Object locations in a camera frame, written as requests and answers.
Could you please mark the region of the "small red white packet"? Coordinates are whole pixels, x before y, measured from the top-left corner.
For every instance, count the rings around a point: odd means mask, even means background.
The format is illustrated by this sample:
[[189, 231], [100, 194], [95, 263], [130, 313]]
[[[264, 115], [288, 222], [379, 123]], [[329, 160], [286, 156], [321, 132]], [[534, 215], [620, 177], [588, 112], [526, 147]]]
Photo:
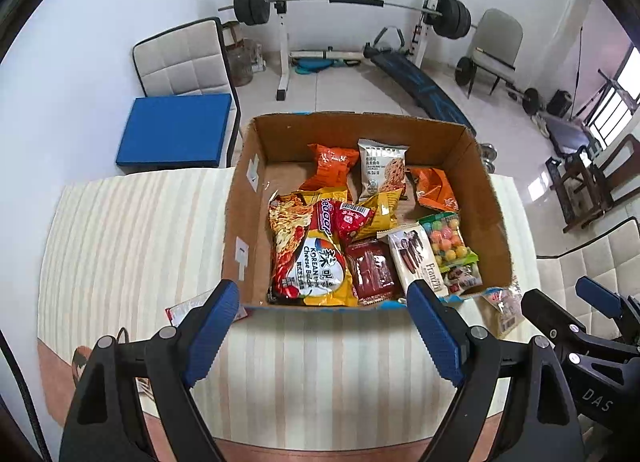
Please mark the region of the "small red white packet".
[[189, 300], [169, 306], [165, 309], [165, 314], [168, 323], [178, 327], [190, 312], [199, 311], [202, 308], [210, 310], [207, 320], [216, 326], [228, 327], [231, 323], [248, 317], [245, 307], [238, 303], [238, 294], [226, 288], [206, 291]]

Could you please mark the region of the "small pastry packet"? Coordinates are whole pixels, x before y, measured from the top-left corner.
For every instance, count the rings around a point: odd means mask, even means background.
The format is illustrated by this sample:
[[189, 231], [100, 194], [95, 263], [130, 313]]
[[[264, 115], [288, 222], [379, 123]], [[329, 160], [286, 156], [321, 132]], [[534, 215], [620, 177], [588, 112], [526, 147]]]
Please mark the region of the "small pastry packet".
[[448, 292], [462, 297], [483, 284], [483, 278], [477, 263], [454, 266], [442, 274]]

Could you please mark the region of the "colourful candy ball bag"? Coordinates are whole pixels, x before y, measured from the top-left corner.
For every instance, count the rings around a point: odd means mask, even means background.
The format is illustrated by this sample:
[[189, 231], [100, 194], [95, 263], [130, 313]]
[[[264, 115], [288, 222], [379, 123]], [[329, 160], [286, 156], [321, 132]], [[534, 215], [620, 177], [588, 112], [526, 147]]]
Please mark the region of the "colourful candy ball bag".
[[457, 213], [442, 212], [424, 216], [419, 219], [419, 224], [427, 234], [436, 264], [442, 273], [478, 261], [477, 254], [462, 237]]

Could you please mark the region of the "Fronzzi chocolate stick box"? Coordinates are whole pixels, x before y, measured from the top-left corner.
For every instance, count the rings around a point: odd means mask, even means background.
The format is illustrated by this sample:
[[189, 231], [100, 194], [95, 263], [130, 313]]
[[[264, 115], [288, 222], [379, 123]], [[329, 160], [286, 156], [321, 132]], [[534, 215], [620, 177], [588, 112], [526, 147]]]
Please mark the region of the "Fronzzi chocolate stick box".
[[430, 239], [418, 224], [405, 224], [378, 231], [378, 240], [390, 247], [390, 254], [404, 293], [413, 281], [424, 280], [438, 297], [446, 297], [448, 289], [436, 263]]

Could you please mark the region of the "dark red snack pouch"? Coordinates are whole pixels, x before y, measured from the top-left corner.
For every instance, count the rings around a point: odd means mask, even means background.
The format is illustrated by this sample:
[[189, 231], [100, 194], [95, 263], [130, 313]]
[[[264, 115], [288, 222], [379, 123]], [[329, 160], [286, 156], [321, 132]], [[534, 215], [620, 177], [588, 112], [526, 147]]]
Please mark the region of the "dark red snack pouch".
[[401, 285], [385, 242], [378, 239], [353, 242], [346, 249], [346, 260], [359, 305], [400, 297]]

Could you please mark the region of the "large noodle pack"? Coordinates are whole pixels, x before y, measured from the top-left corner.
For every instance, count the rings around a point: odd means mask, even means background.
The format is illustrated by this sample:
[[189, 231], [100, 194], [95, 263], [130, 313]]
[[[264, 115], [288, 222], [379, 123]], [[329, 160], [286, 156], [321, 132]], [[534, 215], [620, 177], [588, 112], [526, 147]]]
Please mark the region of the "large noodle pack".
[[268, 207], [272, 269], [268, 301], [306, 306], [358, 305], [345, 248], [332, 234], [331, 200], [308, 202], [302, 193], [272, 197]]

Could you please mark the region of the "orange chip bag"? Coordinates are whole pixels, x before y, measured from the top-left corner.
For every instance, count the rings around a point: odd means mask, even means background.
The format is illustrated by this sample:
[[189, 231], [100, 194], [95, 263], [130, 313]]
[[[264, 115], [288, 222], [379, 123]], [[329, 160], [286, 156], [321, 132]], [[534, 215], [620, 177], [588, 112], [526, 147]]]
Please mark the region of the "orange chip bag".
[[413, 180], [418, 204], [439, 212], [459, 211], [457, 198], [443, 170], [436, 167], [409, 167], [408, 172]]

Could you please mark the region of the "cookie packet white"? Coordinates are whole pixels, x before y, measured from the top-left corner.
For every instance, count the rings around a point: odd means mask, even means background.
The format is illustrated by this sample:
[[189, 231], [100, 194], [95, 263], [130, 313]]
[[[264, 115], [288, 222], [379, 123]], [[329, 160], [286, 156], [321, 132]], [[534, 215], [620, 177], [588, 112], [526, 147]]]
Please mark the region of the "cookie packet white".
[[387, 145], [360, 138], [361, 193], [359, 201], [388, 191], [399, 191], [406, 199], [406, 152], [408, 146]]

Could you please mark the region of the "white padded chair right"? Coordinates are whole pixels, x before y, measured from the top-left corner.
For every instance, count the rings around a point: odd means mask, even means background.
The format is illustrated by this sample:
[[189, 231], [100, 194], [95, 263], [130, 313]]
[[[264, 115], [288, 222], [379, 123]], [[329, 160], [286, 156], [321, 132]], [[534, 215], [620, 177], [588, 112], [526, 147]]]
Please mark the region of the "white padded chair right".
[[621, 297], [639, 300], [639, 255], [639, 223], [630, 217], [573, 250], [538, 256], [539, 289], [585, 325], [588, 333], [616, 339], [620, 331], [614, 321], [578, 297], [575, 283], [586, 276]]

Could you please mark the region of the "white padded chair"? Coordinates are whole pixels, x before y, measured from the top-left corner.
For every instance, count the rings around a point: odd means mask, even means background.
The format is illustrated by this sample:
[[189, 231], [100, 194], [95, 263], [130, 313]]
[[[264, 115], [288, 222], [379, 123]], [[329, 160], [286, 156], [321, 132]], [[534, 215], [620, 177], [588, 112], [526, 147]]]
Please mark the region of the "white padded chair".
[[578, 297], [575, 283], [586, 276], [621, 297], [639, 300], [639, 255], [639, 223], [630, 217], [573, 250], [538, 256], [539, 289], [585, 325], [588, 333], [616, 339], [620, 331], [614, 321]]
[[229, 167], [241, 133], [241, 108], [220, 19], [202, 18], [157, 33], [134, 45], [131, 57], [145, 96], [231, 96], [221, 149], [221, 165]]

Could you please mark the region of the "gold-edged clear snack bag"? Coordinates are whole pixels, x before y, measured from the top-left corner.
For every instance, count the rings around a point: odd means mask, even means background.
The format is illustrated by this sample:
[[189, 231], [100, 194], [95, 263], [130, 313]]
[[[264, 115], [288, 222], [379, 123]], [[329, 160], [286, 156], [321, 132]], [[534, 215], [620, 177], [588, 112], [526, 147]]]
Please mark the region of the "gold-edged clear snack bag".
[[492, 309], [491, 331], [498, 339], [504, 339], [523, 321], [522, 296], [523, 291], [518, 285], [491, 288], [483, 295]]

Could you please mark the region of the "dark wooden chair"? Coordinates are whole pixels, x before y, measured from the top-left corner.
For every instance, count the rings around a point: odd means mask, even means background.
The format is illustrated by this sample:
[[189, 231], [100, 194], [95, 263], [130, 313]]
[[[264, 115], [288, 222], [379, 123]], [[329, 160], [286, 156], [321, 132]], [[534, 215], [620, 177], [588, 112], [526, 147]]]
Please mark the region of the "dark wooden chair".
[[[625, 135], [601, 165], [595, 162], [585, 165], [576, 152], [565, 160], [563, 173], [560, 167], [559, 160], [546, 161], [550, 188], [555, 191], [564, 217], [564, 234], [576, 227], [585, 229], [609, 211], [639, 196], [639, 188], [634, 187], [629, 193], [614, 197], [617, 189], [639, 177], [639, 141], [632, 134]], [[570, 193], [579, 195], [583, 190], [590, 206], [577, 210]]]

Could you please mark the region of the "yellow snack bag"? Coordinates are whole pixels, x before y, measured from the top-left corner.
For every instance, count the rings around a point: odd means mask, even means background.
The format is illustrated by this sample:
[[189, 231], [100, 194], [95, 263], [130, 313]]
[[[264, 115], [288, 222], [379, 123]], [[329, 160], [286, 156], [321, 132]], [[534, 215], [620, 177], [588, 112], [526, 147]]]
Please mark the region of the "yellow snack bag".
[[372, 211], [372, 217], [356, 234], [356, 240], [375, 237], [379, 231], [386, 231], [397, 226], [396, 211], [401, 189], [380, 191], [359, 204]]

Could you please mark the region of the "cardboard box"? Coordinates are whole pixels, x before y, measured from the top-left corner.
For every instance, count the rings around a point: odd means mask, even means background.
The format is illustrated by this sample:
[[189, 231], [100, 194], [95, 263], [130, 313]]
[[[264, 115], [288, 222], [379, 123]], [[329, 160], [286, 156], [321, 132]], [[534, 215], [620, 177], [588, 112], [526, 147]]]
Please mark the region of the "cardboard box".
[[360, 285], [361, 242], [390, 239], [398, 288], [440, 297], [505, 288], [511, 254], [480, 151], [464, 126], [384, 114], [253, 119], [226, 205], [224, 278], [246, 306], [356, 307], [390, 297]]

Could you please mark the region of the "orange snack bag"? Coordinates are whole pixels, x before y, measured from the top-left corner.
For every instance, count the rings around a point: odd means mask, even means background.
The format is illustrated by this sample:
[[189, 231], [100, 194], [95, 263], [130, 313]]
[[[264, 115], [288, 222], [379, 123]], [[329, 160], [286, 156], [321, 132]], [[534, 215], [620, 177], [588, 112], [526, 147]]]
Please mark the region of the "orange snack bag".
[[359, 160], [359, 151], [321, 144], [310, 144], [309, 149], [314, 155], [317, 169], [299, 189], [315, 191], [321, 188], [346, 187], [348, 173]]

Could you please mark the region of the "black sit-up bench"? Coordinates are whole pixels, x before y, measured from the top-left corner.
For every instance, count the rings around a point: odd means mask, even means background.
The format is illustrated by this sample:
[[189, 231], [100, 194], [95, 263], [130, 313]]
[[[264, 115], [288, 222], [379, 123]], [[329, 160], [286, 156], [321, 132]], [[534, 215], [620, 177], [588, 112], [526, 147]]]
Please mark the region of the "black sit-up bench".
[[404, 52], [376, 47], [386, 30], [383, 28], [373, 43], [364, 45], [363, 57], [388, 74], [425, 111], [428, 118], [463, 125], [476, 136], [474, 126], [458, 105]]

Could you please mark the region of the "grey chair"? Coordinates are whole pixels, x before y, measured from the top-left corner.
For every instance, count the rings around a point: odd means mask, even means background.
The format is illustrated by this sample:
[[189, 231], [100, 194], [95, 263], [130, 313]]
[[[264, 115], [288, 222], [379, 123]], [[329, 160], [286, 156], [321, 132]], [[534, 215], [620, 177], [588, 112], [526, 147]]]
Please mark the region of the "grey chair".
[[509, 96], [516, 100], [515, 60], [522, 41], [523, 28], [513, 16], [498, 8], [488, 8], [475, 28], [468, 49], [472, 64], [468, 94], [472, 92], [477, 71], [481, 70], [495, 77], [490, 94], [503, 82]]

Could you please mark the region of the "barbell with black plates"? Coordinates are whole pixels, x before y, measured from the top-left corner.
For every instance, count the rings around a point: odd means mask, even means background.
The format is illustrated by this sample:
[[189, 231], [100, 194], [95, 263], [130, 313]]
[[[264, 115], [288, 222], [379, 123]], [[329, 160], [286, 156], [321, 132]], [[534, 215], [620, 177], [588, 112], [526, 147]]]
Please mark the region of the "barbell with black plates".
[[458, 40], [466, 37], [471, 29], [471, 12], [459, 0], [436, 0], [434, 8], [417, 7], [385, 0], [232, 0], [230, 5], [219, 7], [218, 11], [232, 11], [235, 19], [247, 26], [265, 25], [269, 22], [271, 11], [277, 6], [286, 8], [292, 2], [326, 2], [329, 4], [359, 5], [365, 7], [393, 7], [398, 10], [419, 13], [422, 20], [431, 26], [442, 38]]

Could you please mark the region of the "white squat rack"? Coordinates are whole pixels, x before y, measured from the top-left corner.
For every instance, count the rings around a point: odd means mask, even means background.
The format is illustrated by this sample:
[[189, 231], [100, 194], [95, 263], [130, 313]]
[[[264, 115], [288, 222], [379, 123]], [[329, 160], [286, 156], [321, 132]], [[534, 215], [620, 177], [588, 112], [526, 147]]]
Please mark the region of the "white squat rack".
[[293, 60], [301, 58], [322, 58], [322, 59], [338, 59], [338, 60], [360, 60], [355, 52], [336, 52], [336, 51], [299, 51], [290, 50], [290, 36], [288, 35], [288, 4], [291, 2], [328, 2], [339, 4], [354, 4], [370, 7], [396, 7], [403, 10], [413, 11], [420, 14], [419, 21], [413, 29], [413, 34], [406, 54], [409, 59], [417, 66], [421, 67], [427, 48], [427, 36], [430, 32], [430, 26], [427, 25], [427, 19], [439, 16], [436, 11], [438, 0], [423, 0], [421, 7], [413, 7], [402, 5], [384, 0], [268, 0], [273, 5], [273, 11], [277, 15], [278, 34], [279, 34], [279, 57], [280, 57], [280, 80], [276, 92], [276, 100], [283, 102], [288, 95], [288, 85], [290, 85], [291, 63]]

